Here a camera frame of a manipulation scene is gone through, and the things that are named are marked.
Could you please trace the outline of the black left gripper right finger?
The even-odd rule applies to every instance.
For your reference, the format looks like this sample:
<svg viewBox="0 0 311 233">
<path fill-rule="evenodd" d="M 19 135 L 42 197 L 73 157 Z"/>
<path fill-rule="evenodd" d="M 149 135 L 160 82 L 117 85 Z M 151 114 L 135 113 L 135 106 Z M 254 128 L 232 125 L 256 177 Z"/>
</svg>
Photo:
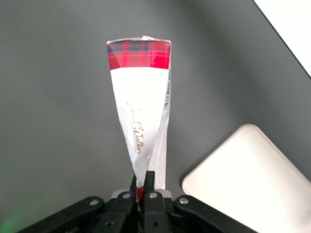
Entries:
<svg viewBox="0 0 311 233">
<path fill-rule="evenodd" d="M 143 232 L 167 233 L 168 216 L 163 196 L 154 189 L 155 172 L 147 171 L 143 191 Z"/>
</svg>

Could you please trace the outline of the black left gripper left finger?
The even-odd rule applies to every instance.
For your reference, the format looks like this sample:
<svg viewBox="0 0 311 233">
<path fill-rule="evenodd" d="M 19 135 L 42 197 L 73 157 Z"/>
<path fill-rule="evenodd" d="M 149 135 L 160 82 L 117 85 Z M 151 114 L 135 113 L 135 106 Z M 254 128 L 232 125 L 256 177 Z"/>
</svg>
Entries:
<svg viewBox="0 0 311 233">
<path fill-rule="evenodd" d="M 97 225 L 98 233 L 136 233 L 136 177 L 128 189 L 113 192 Z"/>
</svg>

